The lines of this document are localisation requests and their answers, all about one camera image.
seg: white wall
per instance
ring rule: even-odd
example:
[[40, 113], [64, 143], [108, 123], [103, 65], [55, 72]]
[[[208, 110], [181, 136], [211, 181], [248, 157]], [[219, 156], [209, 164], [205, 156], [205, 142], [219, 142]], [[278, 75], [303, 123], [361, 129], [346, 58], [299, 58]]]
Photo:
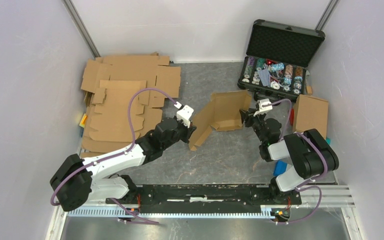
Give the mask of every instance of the white wall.
[[328, 137], [369, 240], [384, 239], [384, 1], [341, 0], [312, 60], [316, 96], [330, 102]]
[[49, 180], [79, 146], [90, 51], [59, 0], [0, 0], [0, 240], [45, 237]]
[[243, 61], [257, 19], [314, 29], [329, 0], [73, 0], [102, 56]]

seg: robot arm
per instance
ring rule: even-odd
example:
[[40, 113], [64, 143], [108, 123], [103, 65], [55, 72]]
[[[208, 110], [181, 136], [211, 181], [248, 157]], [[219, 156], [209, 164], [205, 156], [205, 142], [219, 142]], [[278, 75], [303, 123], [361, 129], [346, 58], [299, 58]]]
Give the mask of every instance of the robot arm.
[[150, 163], [161, 157], [165, 149], [178, 141], [188, 143], [196, 129], [190, 121], [194, 110], [188, 105], [176, 107], [179, 111], [175, 117], [164, 118], [154, 130], [138, 138], [129, 152], [126, 151], [130, 145], [95, 157], [81, 159], [77, 154], [67, 157], [50, 180], [54, 190], [68, 175], [87, 164], [93, 164], [73, 176], [59, 190], [56, 197], [62, 209], [68, 212], [86, 202], [105, 198], [121, 199], [129, 190], [134, 191], [135, 185], [128, 177], [107, 178], [109, 175]]
[[[284, 197], [293, 193], [295, 188], [311, 177], [324, 171], [323, 163], [317, 153], [297, 134], [289, 134], [279, 141], [282, 125], [275, 119], [265, 119], [272, 110], [268, 99], [259, 100], [256, 108], [241, 111], [245, 127], [252, 127], [261, 142], [259, 151], [266, 162], [290, 158], [293, 167], [270, 181], [270, 198]], [[306, 136], [321, 152], [327, 163], [327, 171], [339, 167], [338, 157], [316, 129], [305, 131]]]
[[[303, 134], [323, 155], [327, 163], [327, 171], [331, 172], [338, 169], [338, 157], [319, 131], [313, 128], [305, 131]], [[270, 181], [270, 194], [273, 198], [291, 194], [296, 187], [311, 177], [321, 175], [324, 171], [320, 157], [297, 134], [293, 133], [284, 136], [282, 141], [268, 146], [267, 151], [271, 159], [281, 160], [290, 158], [293, 164], [293, 167]]]

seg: black carrying case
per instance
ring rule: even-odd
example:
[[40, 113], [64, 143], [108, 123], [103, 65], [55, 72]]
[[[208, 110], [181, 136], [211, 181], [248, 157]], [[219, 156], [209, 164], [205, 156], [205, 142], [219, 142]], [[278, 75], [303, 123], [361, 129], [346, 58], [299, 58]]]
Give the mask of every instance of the black carrying case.
[[[322, 31], [289, 26], [261, 19], [256, 20], [252, 25], [251, 37], [246, 50], [247, 56], [245, 57], [243, 68], [239, 80], [237, 81], [237, 86], [240, 89], [254, 91], [255, 100], [262, 98], [270, 98], [272, 100], [286, 98], [295, 102], [299, 94], [303, 93], [305, 90], [305, 68], [308, 67], [310, 60], [324, 40], [325, 33]], [[257, 67], [261, 67], [261, 62], [263, 61], [266, 64], [266, 68], [270, 63], [284, 64], [284, 69], [282, 71], [274, 71], [270, 73], [270, 84], [268, 86], [263, 86], [263, 81], [261, 79], [259, 81], [254, 81], [260, 78], [257, 72]], [[285, 75], [289, 77], [290, 69], [293, 70], [288, 91], [287, 87], [284, 86], [287, 86], [289, 83], [289, 81], [285, 81]], [[302, 70], [301, 81], [299, 76], [296, 79], [296, 73], [298, 75], [300, 73], [297, 69]], [[298, 89], [299, 86], [301, 87], [299, 93], [295, 90], [294, 86], [296, 86], [296, 89]]]

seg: poker chip set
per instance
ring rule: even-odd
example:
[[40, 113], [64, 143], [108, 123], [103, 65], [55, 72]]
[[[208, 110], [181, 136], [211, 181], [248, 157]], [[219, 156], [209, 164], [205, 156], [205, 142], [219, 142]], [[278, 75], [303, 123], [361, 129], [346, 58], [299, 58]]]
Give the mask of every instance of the poker chip set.
[[306, 67], [325, 40], [322, 31], [256, 20], [237, 86], [254, 99], [288, 98], [304, 93]]
[[[303, 73], [305, 69], [299, 66], [273, 60], [248, 56], [245, 58], [245, 71], [242, 75], [243, 83], [251, 83], [259, 87], [270, 87], [275, 90], [283, 90], [288, 93], [299, 95], [303, 89]], [[261, 81], [259, 72], [267, 70], [269, 72], [269, 81], [265, 84]]]

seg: open cardboard box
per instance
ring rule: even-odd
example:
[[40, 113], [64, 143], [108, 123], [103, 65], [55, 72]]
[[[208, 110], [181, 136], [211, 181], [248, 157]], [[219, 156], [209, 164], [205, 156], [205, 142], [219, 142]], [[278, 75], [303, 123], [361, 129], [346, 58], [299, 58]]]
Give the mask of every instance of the open cardboard box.
[[[130, 144], [128, 104], [137, 91], [157, 88], [178, 98], [181, 69], [169, 64], [168, 56], [157, 53], [90, 59], [81, 84], [81, 89], [86, 91], [84, 102], [88, 106], [82, 148], [108, 153]], [[165, 98], [156, 91], [144, 91], [135, 98], [130, 115], [136, 139], [161, 121], [163, 111], [158, 108], [164, 106]]]
[[232, 131], [242, 128], [239, 110], [248, 111], [251, 96], [247, 90], [211, 94], [209, 103], [192, 118], [196, 130], [189, 139], [189, 149], [197, 150], [211, 134], [217, 131]]
[[326, 139], [328, 131], [328, 105], [325, 99], [300, 94], [293, 106], [293, 132], [317, 129]]

